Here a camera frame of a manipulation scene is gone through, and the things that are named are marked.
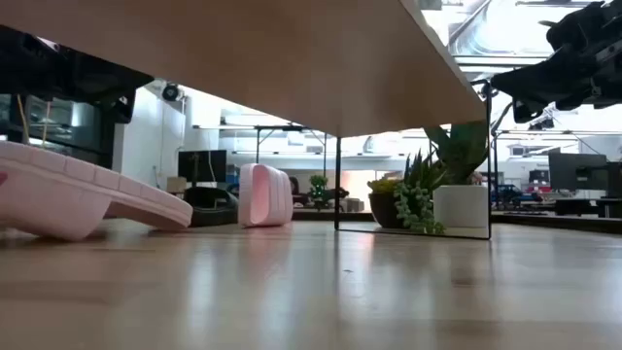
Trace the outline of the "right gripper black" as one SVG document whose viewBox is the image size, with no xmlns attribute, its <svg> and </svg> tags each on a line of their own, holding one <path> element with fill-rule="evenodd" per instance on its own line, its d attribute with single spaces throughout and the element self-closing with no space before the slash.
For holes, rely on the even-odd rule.
<svg viewBox="0 0 622 350">
<path fill-rule="evenodd" d="M 491 86 L 513 97 L 516 123 L 540 117 L 542 100 L 563 95 L 556 102 L 558 110 L 622 104 L 622 34 L 590 44 L 581 53 L 562 47 L 540 63 L 495 75 Z"/>
</svg>

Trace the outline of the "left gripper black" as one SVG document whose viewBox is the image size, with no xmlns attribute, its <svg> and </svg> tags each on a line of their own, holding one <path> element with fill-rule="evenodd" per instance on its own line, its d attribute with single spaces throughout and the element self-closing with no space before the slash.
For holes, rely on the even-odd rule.
<svg viewBox="0 0 622 350">
<path fill-rule="evenodd" d="M 151 83 L 154 77 L 116 63 L 79 55 L 59 44 L 0 27 L 0 93 L 129 93 L 116 104 L 117 123 L 130 123 L 135 89 Z M 75 82 L 73 63 L 75 58 Z"/>
</svg>

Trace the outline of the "pink rubber slide sandal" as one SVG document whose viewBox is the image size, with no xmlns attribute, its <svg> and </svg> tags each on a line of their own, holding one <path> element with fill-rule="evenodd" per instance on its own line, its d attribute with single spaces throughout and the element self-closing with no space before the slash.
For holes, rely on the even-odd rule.
<svg viewBox="0 0 622 350">
<path fill-rule="evenodd" d="M 289 176 L 276 168 L 247 163 L 240 168 L 238 223 L 244 228 L 278 227 L 293 218 Z"/>
<path fill-rule="evenodd" d="M 0 141 L 0 224 L 77 241 L 92 234 L 107 216 L 176 230 L 190 225 L 192 207 L 104 167 Z"/>
</svg>

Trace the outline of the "black rubber slide sandal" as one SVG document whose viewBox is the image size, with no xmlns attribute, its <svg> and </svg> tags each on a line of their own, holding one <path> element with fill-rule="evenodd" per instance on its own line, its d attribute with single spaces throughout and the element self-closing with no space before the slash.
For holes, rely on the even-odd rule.
<svg viewBox="0 0 622 350">
<path fill-rule="evenodd" d="M 236 224 L 238 199 L 218 188 L 192 187 L 186 189 L 184 201 L 192 207 L 191 228 Z"/>
</svg>

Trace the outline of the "long ceiling light bar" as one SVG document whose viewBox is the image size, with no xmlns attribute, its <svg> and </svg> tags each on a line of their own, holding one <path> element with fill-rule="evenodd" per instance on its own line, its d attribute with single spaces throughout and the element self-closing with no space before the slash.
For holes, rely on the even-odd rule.
<svg viewBox="0 0 622 350">
<path fill-rule="evenodd" d="M 454 55 L 459 66 L 471 67 L 522 67 L 542 62 L 546 56 L 519 55 Z"/>
</svg>

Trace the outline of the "black framed window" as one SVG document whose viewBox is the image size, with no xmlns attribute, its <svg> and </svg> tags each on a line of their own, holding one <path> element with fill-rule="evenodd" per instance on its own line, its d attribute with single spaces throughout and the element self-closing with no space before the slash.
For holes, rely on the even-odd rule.
<svg viewBox="0 0 622 350">
<path fill-rule="evenodd" d="M 114 136 L 115 123 L 89 104 L 0 94 L 0 141 L 29 144 L 110 168 Z"/>
</svg>

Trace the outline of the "large black monitor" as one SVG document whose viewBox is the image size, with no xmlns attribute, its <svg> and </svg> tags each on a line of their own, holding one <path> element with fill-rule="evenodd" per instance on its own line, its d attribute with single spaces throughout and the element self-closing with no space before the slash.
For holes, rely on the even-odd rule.
<svg viewBox="0 0 622 350">
<path fill-rule="evenodd" d="M 548 156 L 553 190 L 598 190 L 607 188 L 604 155 L 553 153 Z"/>
</svg>

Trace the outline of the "hanging ceiling light fixture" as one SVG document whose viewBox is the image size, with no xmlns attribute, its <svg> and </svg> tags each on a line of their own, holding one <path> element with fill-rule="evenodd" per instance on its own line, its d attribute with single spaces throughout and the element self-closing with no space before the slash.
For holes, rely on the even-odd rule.
<svg viewBox="0 0 622 350">
<path fill-rule="evenodd" d="M 582 8 L 591 0 L 516 0 L 516 6 Z"/>
</svg>

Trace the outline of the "distant blue equipment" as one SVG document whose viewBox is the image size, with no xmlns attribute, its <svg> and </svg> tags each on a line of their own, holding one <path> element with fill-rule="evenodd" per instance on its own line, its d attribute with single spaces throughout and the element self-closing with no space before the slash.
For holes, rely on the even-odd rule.
<svg viewBox="0 0 622 350">
<path fill-rule="evenodd" d="M 501 184 L 491 192 L 493 203 L 511 203 L 518 205 L 524 201 L 542 202 L 542 196 L 537 192 L 523 192 L 515 185 Z"/>
</svg>

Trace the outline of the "black monitor on stand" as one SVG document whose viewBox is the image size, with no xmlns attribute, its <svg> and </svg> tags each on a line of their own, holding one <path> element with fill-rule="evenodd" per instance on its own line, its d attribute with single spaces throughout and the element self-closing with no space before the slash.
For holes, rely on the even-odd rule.
<svg viewBox="0 0 622 350">
<path fill-rule="evenodd" d="M 226 181 L 227 151 L 181 151 L 178 153 L 178 176 L 193 186 L 198 183 Z"/>
</svg>

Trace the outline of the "distant black desk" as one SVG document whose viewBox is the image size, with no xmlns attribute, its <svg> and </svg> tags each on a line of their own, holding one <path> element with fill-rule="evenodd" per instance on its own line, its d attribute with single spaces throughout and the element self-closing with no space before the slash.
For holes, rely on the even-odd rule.
<svg viewBox="0 0 622 350">
<path fill-rule="evenodd" d="M 557 199 L 554 211 L 558 216 L 597 214 L 599 218 L 622 219 L 622 198 Z"/>
</svg>

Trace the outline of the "snake plant in white pot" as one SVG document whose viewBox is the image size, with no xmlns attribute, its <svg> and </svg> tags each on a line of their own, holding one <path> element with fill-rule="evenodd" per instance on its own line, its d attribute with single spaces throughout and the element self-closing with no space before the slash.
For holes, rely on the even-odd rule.
<svg viewBox="0 0 622 350">
<path fill-rule="evenodd" d="M 434 219 L 450 235 L 488 239 L 490 237 L 491 194 L 489 185 L 476 178 L 477 168 L 489 161 L 490 136 L 503 117 L 494 121 L 453 123 L 425 129 L 435 144 L 437 157 L 446 169 L 446 183 L 432 193 Z"/>
</svg>

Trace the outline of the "succulent plant in dark pot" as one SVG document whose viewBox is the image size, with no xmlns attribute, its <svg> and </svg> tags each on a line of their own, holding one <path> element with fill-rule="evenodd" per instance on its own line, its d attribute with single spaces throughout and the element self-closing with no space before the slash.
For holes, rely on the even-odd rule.
<svg viewBox="0 0 622 350">
<path fill-rule="evenodd" d="M 381 228 L 405 229 L 418 234 L 443 234 L 434 218 L 432 193 L 444 183 L 446 167 L 433 160 L 434 153 L 408 156 L 401 178 L 382 178 L 367 183 L 372 215 Z"/>
</svg>

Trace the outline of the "distant green plant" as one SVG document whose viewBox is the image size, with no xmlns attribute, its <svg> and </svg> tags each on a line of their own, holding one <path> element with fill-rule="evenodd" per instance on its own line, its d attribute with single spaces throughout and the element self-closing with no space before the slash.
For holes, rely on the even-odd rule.
<svg viewBox="0 0 622 350">
<path fill-rule="evenodd" d="M 309 197 L 312 200 L 314 207 L 321 210 L 325 205 L 325 193 L 328 184 L 328 178 L 323 175 L 312 175 L 310 177 L 311 189 Z"/>
</svg>

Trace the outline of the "black aluminium table frame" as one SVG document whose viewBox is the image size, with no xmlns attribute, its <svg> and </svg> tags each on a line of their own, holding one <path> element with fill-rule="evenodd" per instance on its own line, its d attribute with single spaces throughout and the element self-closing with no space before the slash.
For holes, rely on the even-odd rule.
<svg viewBox="0 0 622 350">
<path fill-rule="evenodd" d="M 363 223 L 375 222 L 371 213 L 340 213 L 340 227 L 345 228 L 343 223 L 355 222 Z M 294 211 L 294 221 L 314 221 L 314 222 L 332 222 L 334 214 L 332 212 L 311 212 L 311 211 Z M 388 225 L 388 229 L 402 229 L 403 224 L 393 218 L 392 224 Z M 539 215 L 523 215 L 523 214 L 492 214 L 491 224 L 511 224 L 519 226 L 533 226 L 542 228 L 560 228 L 570 230 L 584 230 L 593 232 L 604 232 L 622 235 L 622 220 L 607 218 L 585 218 L 585 217 L 569 217 L 569 216 L 539 216 Z M 191 228 L 210 227 L 219 225 L 237 224 L 237 211 L 208 210 L 203 213 L 193 213 L 190 221 Z"/>
</svg>

